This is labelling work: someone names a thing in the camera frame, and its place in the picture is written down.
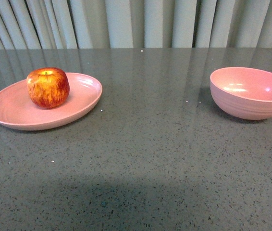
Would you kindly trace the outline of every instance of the bowl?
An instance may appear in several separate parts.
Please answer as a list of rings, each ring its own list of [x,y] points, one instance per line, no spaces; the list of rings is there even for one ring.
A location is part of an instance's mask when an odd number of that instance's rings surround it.
[[[242,119],[272,117],[272,73],[246,67],[226,67],[212,72],[210,90],[216,104]]]

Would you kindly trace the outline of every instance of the white curtain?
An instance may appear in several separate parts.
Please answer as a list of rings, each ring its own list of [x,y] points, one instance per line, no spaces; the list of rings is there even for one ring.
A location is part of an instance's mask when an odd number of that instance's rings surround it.
[[[272,0],[0,0],[0,49],[272,48]]]

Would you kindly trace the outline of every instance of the apple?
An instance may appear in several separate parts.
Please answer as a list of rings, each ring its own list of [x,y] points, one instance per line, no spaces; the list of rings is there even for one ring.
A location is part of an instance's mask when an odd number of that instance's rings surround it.
[[[26,79],[31,101],[50,109],[63,104],[70,93],[66,73],[56,67],[44,67],[29,73]]]

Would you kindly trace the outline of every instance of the countertop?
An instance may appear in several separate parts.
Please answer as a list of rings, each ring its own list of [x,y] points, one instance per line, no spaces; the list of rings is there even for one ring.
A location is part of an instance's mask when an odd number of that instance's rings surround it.
[[[0,231],[272,230],[272,118],[210,94],[216,69],[272,72],[272,49],[0,51],[0,90],[45,66],[103,93],[59,128],[0,125]]]

